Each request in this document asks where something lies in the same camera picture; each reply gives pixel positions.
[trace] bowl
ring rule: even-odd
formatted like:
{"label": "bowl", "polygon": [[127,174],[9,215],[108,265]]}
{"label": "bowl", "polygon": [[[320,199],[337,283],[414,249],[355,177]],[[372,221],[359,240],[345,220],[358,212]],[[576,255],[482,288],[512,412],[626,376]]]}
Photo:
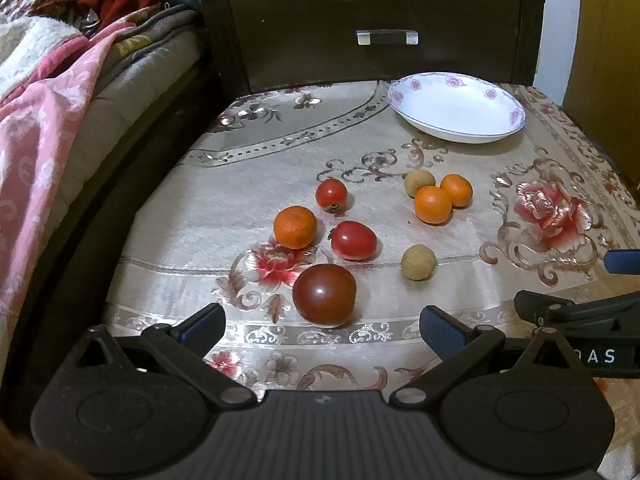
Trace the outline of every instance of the bowl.
{"label": "bowl", "polygon": [[413,126],[453,142],[494,142],[522,129],[526,120],[524,108],[507,91],[452,72],[403,77],[392,83],[387,98]]}

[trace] screw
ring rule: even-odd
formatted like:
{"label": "screw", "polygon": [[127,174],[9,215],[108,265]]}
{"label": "screw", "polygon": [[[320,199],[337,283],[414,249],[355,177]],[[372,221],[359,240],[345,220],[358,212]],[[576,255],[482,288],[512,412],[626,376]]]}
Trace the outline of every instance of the screw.
{"label": "screw", "polygon": [[402,388],[396,392],[396,399],[403,404],[420,404],[427,394],[420,388]]}
{"label": "screw", "polygon": [[227,388],[220,394],[220,399],[227,404],[241,404],[251,399],[251,390],[239,386]]}

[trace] floral tablecloth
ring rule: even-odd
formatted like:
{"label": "floral tablecloth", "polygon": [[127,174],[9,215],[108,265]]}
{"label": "floral tablecloth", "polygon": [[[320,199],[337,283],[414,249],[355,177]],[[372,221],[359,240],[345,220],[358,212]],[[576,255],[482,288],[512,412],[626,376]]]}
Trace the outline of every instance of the floral tablecloth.
{"label": "floral tablecloth", "polygon": [[[640,288],[611,276],[608,249],[636,248],[640,211],[588,138],[534,88],[504,86],[524,105],[526,126],[491,144],[427,136],[387,104],[388,82],[292,88],[233,103],[201,136],[139,211],[109,294],[106,322],[132,335],[175,323],[206,304],[225,306],[224,339],[207,357],[254,389],[379,388],[385,395],[438,361],[420,339],[418,316],[436,304],[463,322],[528,336],[513,297],[521,289],[587,301]],[[421,223],[402,176],[426,168],[459,173],[474,200],[443,226]],[[320,180],[350,192],[342,218],[320,210]],[[316,243],[301,251],[271,237],[290,205],[319,220]],[[378,256],[337,258],[327,234],[339,221],[363,222]],[[399,262],[422,243],[438,257],[426,282],[402,277]],[[292,306],[291,285],[313,264],[345,265],[356,277],[352,324],[309,325]],[[600,381],[616,413],[607,478],[635,475],[640,442],[633,381]]]}

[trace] orange fruit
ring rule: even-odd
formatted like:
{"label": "orange fruit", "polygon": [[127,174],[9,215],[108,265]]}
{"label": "orange fruit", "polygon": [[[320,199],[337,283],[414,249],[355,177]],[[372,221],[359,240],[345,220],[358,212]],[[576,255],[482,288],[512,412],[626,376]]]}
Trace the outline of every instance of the orange fruit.
{"label": "orange fruit", "polygon": [[302,249],[314,241],[318,221],[306,207],[295,205],[278,213],[273,221],[273,234],[281,245]]}
{"label": "orange fruit", "polygon": [[474,189],[469,184],[469,181],[455,173],[448,174],[443,178],[440,187],[449,194],[451,203],[455,207],[468,206],[474,195]]}
{"label": "orange fruit", "polygon": [[427,224],[443,224],[451,213],[449,193],[436,186],[421,188],[415,195],[415,215]]}

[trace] drawer handle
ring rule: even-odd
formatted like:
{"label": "drawer handle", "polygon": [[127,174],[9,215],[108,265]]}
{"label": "drawer handle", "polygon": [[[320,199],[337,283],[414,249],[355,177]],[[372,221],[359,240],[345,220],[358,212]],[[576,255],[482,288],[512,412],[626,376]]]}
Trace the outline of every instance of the drawer handle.
{"label": "drawer handle", "polygon": [[358,30],[356,34],[359,45],[418,44],[418,32],[416,30],[379,28],[377,30]]}

